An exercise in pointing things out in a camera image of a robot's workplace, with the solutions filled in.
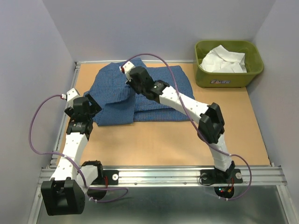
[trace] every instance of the white tissue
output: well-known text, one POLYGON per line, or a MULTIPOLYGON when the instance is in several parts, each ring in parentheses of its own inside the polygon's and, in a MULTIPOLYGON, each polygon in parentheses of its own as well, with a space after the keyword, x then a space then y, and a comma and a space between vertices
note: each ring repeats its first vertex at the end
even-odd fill
POLYGON ((245 54, 230 52, 222 45, 211 50, 202 60, 200 67, 208 72, 246 73, 245 54))

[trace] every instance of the blue towel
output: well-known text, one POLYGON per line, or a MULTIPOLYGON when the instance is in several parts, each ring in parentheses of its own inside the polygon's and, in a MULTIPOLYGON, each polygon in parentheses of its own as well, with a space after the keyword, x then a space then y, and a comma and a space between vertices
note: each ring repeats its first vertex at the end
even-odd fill
MULTIPOLYGON (((140 58, 131 62, 135 66, 145 67, 153 80, 161 79, 174 86, 166 67, 147 68, 140 58)), ((102 107, 102 111, 93 119, 99 126, 131 124, 133 121, 188 120, 187 116, 168 106, 135 94, 134 90, 125 84, 126 76, 119 70, 121 65, 123 63, 110 63, 102 68, 90 88, 90 95, 102 107)), ((190 82, 181 67, 171 66, 171 69, 179 91, 194 99, 190 82)))

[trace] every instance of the wooden table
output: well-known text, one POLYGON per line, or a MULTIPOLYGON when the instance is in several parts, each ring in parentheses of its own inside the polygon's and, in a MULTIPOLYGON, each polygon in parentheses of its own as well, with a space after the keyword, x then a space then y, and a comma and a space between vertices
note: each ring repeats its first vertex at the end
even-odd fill
MULTIPOLYGON (((105 63, 82 64, 75 88, 80 94, 92 86, 105 63)), ((229 152, 243 156, 250 165, 269 165, 268 155, 251 107, 246 88, 200 88, 196 85, 192 64, 180 65, 188 76, 195 99, 220 105, 225 120, 225 140, 229 152)), ((161 63, 148 63, 161 67, 161 63)), ((114 166, 185 166, 213 165, 209 148, 189 121, 135 122, 122 126, 97 126, 81 158, 100 160, 114 166)), ((234 158, 237 165, 244 165, 234 158)))

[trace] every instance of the green bin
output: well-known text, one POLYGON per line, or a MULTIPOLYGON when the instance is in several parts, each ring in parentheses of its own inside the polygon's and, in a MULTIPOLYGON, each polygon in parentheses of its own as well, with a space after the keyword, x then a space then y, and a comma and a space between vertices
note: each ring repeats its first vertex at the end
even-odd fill
POLYGON ((200 87, 245 87, 263 71, 263 62, 257 48, 248 41, 199 41, 195 45, 194 73, 200 87), (210 50, 222 45, 226 50, 245 53, 247 73, 207 72, 199 66, 210 50))

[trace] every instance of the bin label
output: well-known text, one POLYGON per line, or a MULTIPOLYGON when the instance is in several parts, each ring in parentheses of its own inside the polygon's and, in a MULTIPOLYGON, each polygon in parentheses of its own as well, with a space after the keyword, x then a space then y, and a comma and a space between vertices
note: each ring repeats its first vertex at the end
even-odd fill
POLYGON ((230 80, 217 80, 217 79, 212 79, 210 84, 229 84, 230 80))

